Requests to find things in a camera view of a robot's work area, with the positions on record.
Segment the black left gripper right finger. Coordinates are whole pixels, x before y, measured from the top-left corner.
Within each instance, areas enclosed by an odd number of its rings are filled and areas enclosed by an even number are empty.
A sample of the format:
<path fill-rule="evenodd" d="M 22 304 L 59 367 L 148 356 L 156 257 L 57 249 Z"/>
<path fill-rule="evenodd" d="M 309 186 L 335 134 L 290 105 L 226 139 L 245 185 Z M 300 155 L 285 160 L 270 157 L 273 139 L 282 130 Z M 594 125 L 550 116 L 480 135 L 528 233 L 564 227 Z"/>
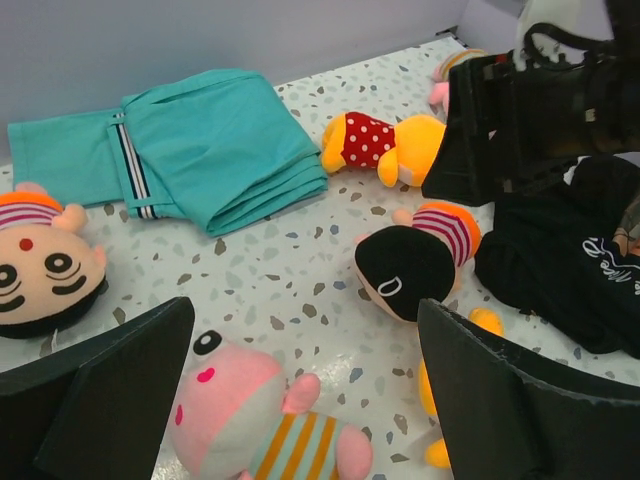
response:
<path fill-rule="evenodd" d="M 457 479 L 636 479 L 639 389 L 550 360 L 435 300 L 418 331 Z"/>

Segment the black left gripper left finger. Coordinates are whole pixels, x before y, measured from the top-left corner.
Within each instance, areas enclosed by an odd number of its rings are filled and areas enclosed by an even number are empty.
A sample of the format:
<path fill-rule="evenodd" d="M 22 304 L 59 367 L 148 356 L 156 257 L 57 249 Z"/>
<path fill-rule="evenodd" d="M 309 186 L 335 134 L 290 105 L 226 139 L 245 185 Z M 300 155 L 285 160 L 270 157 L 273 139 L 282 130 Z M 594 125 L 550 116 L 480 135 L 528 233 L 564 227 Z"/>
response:
<path fill-rule="evenodd" d="M 194 319 L 176 297 L 3 372 L 2 478 L 151 478 Z"/>

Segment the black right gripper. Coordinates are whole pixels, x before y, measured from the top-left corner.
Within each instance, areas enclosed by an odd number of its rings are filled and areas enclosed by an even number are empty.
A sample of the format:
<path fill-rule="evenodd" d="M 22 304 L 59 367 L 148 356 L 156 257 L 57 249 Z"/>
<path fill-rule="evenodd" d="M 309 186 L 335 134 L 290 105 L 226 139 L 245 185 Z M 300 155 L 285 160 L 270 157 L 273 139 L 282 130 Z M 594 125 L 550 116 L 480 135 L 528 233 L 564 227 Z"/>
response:
<path fill-rule="evenodd" d="M 497 181 L 506 192 L 543 189 L 581 156 L 638 151 L 639 25 L 617 23 L 613 35 L 593 40 L 538 23 L 524 36 L 524 69 L 514 54 L 455 67 L 423 197 L 483 206 Z"/>

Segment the black-haired doll orange pants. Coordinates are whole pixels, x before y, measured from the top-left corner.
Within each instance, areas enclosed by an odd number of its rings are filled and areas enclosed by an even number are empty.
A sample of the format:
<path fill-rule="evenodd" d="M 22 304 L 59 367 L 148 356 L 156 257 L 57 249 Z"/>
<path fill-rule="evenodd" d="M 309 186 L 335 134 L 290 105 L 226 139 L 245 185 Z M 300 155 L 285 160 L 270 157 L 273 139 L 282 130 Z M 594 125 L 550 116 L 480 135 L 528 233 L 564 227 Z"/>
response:
<path fill-rule="evenodd" d="M 420 301 L 445 300 L 482 233 L 466 208 L 434 201 L 399 209 L 393 223 L 357 241 L 356 273 L 370 298 L 393 318 L 416 322 Z"/>

